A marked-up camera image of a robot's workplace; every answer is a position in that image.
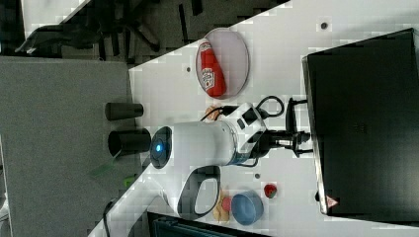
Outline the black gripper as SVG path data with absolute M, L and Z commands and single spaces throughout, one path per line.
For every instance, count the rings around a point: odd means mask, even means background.
M 252 158 L 262 158 L 271 149 L 285 148 L 291 150 L 296 157 L 310 153 L 310 149 L 300 149 L 299 146 L 308 141 L 311 135 L 305 131 L 291 132 L 286 130 L 266 130 L 256 141 L 252 151 Z

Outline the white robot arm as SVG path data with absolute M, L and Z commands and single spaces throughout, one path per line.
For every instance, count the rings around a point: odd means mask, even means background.
M 219 200 L 221 167 L 257 163 L 276 148 L 295 155 L 305 152 L 299 146 L 310 134 L 296 129 L 293 111 L 288 111 L 284 130 L 272 130 L 264 123 L 270 115 L 250 103 L 226 110 L 220 120 L 178 122 L 156 131 L 151 165 L 143 172 L 146 200 L 163 198 L 177 216 L 195 220 L 211 212 Z

